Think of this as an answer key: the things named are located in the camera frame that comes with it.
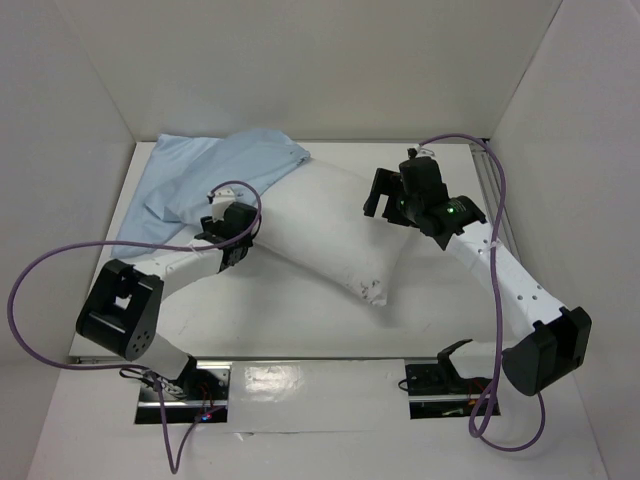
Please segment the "light blue pillowcase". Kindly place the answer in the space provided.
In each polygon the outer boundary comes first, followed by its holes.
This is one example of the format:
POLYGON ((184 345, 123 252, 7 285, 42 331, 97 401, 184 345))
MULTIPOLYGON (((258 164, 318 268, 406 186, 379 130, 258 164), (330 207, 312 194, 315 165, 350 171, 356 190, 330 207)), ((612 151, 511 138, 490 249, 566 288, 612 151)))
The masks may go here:
POLYGON ((237 199, 260 195, 311 158, 279 130, 252 129, 226 138, 158 137, 117 234, 119 241, 165 244, 211 213, 207 194, 229 181, 237 199))

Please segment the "white pillow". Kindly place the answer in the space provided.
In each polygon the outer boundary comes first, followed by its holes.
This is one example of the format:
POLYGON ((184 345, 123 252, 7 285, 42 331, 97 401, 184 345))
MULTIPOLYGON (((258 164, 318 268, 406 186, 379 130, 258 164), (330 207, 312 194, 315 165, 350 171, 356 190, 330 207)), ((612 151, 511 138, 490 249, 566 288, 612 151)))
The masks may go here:
POLYGON ((369 191, 368 180, 309 159, 260 195, 257 242, 383 306, 408 233, 364 216, 369 191))

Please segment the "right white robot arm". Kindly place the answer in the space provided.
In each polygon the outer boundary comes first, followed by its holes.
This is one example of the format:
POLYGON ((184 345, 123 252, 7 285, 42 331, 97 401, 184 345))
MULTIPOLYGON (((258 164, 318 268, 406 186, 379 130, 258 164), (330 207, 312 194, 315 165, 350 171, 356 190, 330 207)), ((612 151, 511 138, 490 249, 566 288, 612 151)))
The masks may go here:
POLYGON ((503 351, 501 364, 520 393, 533 396, 582 365, 590 316, 581 307, 568 309, 493 239, 485 214, 469 197, 449 195, 434 159, 411 158, 398 171, 377 169, 366 216, 375 214, 381 196, 388 198, 384 219, 434 239, 489 292, 500 294, 502 317, 518 340, 503 351))

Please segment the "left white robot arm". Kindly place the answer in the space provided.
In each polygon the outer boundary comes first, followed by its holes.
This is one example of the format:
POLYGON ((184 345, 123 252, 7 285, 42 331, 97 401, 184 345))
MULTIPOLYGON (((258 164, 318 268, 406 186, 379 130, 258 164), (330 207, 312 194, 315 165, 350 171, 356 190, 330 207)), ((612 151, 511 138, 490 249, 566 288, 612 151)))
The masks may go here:
POLYGON ((170 295, 243 260, 259 224, 255 207, 233 202, 222 217, 201 219, 202 232, 184 251, 136 264, 103 265, 76 321, 76 332, 116 356, 155 373, 176 399, 216 394, 220 381, 196 359, 156 332, 161 303, 170 295))

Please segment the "aluminium rail frame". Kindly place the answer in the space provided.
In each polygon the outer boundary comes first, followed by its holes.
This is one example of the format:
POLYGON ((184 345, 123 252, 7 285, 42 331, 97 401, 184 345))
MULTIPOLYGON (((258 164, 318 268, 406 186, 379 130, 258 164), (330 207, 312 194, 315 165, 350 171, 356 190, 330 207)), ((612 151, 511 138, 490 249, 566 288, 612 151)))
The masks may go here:
MULTIPOLYGON (((485 202, 484 211, 491 220, 494 220, 501 195, 498 169, 491 157, 482 147, 478 146, 476 143, 471 143, 470 150, 485 202)), ((520 259, 507 209, 504 209, 501 217, 498 237, 505 244, 505 247, 510 251, 510 253, 516 259, 520 259)))

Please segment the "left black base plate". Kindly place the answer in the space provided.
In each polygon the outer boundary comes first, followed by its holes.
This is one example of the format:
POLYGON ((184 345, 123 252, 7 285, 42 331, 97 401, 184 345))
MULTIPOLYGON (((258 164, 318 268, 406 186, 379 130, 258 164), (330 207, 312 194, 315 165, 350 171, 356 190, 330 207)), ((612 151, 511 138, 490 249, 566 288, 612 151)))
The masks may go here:
MULTIPOLYGON (((206 371, 209 374, 209 379, 205 385, 200 384, 189 393, 185 393, 165 379, 160 379, 163 387, 166 419, 169 425, 187 425, 196 416, 203 424, 227 422, 231 364, 229 362, 199 361, 198 369, 206 371)), ((159 396, 149 375, 143 375, 132 368, 121 369, 119 375, 121 378, 135 381, 139 386, 134 423, 136 425, 160 425, 159 396)))

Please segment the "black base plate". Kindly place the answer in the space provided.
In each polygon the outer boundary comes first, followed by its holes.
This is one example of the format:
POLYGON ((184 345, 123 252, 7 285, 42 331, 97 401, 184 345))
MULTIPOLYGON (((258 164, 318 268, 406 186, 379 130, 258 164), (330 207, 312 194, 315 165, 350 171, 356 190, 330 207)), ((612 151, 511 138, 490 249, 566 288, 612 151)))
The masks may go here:
MULTIPOLYGON (((209 379, 205 385, 200 384, 189 393, 185 393, 165 379, 160 379, 163 387, 166 419, 169 425, 187 425, 196 416, 203 424, 227 422, 231 364, 229 362, 199 361, 198 369, 206 371, 209 374, 209 379)), ((149 375, 143 375, 132 368, 121 369, 119 375, 121 378, 135 381, 139 386, 134 423, 136 425, 160 425, 159 396, 149 375)))
POLYGON ((408 396, 412 420, 469 417, 490 380, 462 378, 439 363, 408 363, 398 388, 408 396))

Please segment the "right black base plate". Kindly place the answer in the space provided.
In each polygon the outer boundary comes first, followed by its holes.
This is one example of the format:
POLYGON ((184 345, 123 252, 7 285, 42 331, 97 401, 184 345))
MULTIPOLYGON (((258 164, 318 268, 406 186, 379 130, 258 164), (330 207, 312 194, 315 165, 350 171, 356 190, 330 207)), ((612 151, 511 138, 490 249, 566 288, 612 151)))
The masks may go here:
POLYGON ((408 396, 412 420, 469 417, 490 380, 462 378, 439 363, 408 363, 398 388, 408 396))

